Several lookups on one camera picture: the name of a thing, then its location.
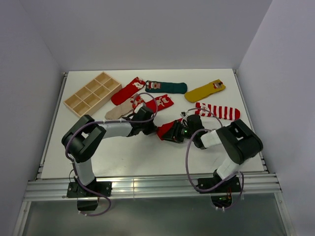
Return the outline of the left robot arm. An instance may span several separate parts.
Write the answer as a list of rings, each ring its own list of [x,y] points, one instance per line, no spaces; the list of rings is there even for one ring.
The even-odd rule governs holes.
[[[90,115],[82,116],[63,136],[62,144],[66,158],[72,163],[78,191],[91,196],[98,184],[92,168],[91,158],[103,139],[114,137],[132,137],[142,132],[154,133],[156,113],[145,105],[139,105],[136,111],[119,120],[94,120]]]

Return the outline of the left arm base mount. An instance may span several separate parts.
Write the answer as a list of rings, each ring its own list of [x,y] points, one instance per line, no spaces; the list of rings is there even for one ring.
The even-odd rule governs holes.
[[[66,197],[77,199],[77,209],[80,212],[88,213],[95,211],[100,198],[111,196],[112,182],[94,180],[88,186],[81,185],[77,180],[68,185]]]

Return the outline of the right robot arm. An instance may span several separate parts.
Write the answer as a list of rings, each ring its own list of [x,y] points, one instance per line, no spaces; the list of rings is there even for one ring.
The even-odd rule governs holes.
[[[189,140],[185,169],[191,185],[196,191],[202,193],[213,190],[225,191],[241,173],[240,167],[263,150],[261,139],[241,119],[233,121],[230,125],[221,126],[219,129],[209,130],[204,127],[200,115],[182,116],[181,119],[158,127],[157,135],[162,141],[177,144],[183,143],[186,139]],[[227,153],[227,157],[214,171],[208,184],[199,182],[198,185],[194,185],[190,178],[188,154],[191,144],[198,149],[221,145]]]

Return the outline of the red sock with santa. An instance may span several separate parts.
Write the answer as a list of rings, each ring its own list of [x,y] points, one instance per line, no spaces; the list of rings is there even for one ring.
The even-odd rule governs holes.
[[[175,123],[176,121],[181,122],[182,119],[180,118],[180,119],[174,120],[174,121],[172,121],[172,122],[163,124],[162,126],[160,126],[160,127],[157,128],[157,136],[159,137],[160,140],[162,140],[162,141],[164,140],[164,139],[162,138],[163,135],[166,134],[166,133],[171,129],[171,127],[174,125],[174,123]]]

